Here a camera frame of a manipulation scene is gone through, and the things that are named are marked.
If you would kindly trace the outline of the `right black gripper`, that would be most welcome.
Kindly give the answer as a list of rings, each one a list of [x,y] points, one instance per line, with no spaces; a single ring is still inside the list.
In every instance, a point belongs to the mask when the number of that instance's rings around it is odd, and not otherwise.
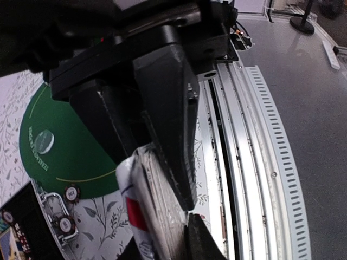
[[[88,80],[171,44],[191,63],[221,57],[237,15],[234,1],[1,1],[1,75],[44,73],[118,164],[138,147],[124,93]]]

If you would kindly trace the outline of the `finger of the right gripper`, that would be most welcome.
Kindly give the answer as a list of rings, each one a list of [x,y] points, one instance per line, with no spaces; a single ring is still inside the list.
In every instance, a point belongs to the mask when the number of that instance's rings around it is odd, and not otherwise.
[[[194,142],[200,87],[179,44],[152,51],[133,61],[143,117],[160,165],[185,211],[197,201]]]

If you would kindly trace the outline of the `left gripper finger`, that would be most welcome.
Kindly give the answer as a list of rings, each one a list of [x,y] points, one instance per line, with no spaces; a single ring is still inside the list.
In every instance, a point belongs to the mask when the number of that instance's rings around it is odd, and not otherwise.
[[[184,228],[187,258],[192,260],[225,260],[199,214],[190,213]]]

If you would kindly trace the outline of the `clear acrylic dealer button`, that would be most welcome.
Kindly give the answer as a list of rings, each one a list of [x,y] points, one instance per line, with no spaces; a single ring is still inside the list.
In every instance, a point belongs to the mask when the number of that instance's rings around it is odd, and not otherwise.
[[[40,155],[44,155],[47,154],[53,144],[54,144],[54,135],[50,130],[43,130],[42,132],[40,132],[34,142],[34,149],[35,151],[40,154]]]

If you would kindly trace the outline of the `black red 100 chip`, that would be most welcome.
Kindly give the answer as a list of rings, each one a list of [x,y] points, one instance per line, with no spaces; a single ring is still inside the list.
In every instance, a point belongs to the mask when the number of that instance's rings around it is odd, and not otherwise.
[[[68,185],[65,188],[64,194],[63,194],[65,201],[72,204],[77,204],[79,202],[80,195],[81,195],[80,188],[75,184]]]

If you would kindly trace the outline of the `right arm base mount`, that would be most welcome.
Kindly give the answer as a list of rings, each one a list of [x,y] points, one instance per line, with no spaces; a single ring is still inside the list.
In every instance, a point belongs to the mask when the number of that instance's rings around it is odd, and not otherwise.
[[[253,41],[246,28],[238,21],[230,29],[230,42],[228,59],[238,61],[238,52],[249,50],[253,47]]]

